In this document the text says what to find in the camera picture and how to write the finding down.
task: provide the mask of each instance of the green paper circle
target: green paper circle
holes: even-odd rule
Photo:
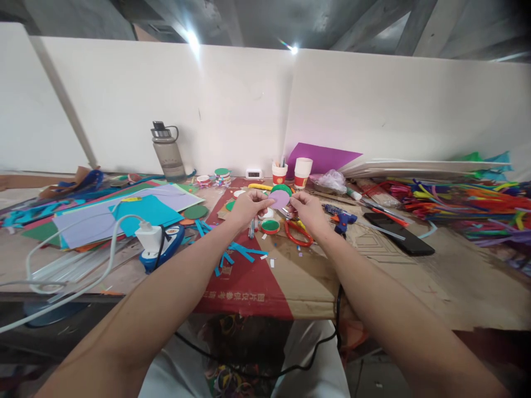
[[[187,208],[184,211],[184,216],[188,219],[197,219],[201,218],[209,212],[209,209],[203,205],[195,205]]]
[[[274,191],[279,191],[279,190],[287,192],[288,195],[291,197],[291,188],[285,184],[275,185],[273,189],[271,190],[271,193],[273,193]]]
[[[216,170],[214,170],[214,173],[215,173],[216,175],[225,175],[225,174],[229,174],[230,171],[229,171],[229,169],[221,168],[221,169],[216,169]]]
[[[262,229],[265,231],[276,231],[280,228],[280,223],[276,220],[267,220],[262,223]]]

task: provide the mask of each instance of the black phone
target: black phone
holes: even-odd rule
[[[400,240],[391,235],[386,235],[387,238],[400,247],[400,249],[410,256],[432,255],[435,253],[433,247],[420,240],[410,231],[402,227],[400,224],[391,220],[385,214],[380,213],[365,213],[363,215],[371,224],[383,228],[386,231],[393,232],[397,235],[403,236],[405,240]]]

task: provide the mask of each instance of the white wall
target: white wall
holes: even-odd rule
[[[35,38],[107,171],[160,173],[153,120],[180,129],[186,164],[243,175],[282,152],[294,58],[288,51]]]
[[[523,164],[530,128],[531,65],[300,50],[285,146],[418,160],[513,150]]]
[[[0,23],[0,170],[73,173],[87,156],[24,27]]]

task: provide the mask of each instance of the white pants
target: white pants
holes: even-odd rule
[[[334,332],[330,321],[294,321],[284,347],[282,369],[307,365],[315,344]],[[208,352],[187,323],[179,328],[187,340]],[[139,397],[210,397],[206,359],[173,336],[151,363]],[[293,370],[277,380],[272,397],[348,397],[347,379],[334,338],[319,346],[310,370]]]

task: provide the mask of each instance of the bottle handle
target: bottle handle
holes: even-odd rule
[[[179,129],[177,128],[177,126],[165,126],[167,129],[169,129],[170,127],[173,127],[175,129],[175,131],[177,132],[176,136],[175,136],[175,141],[177,141],[177,139],[179,138]]]

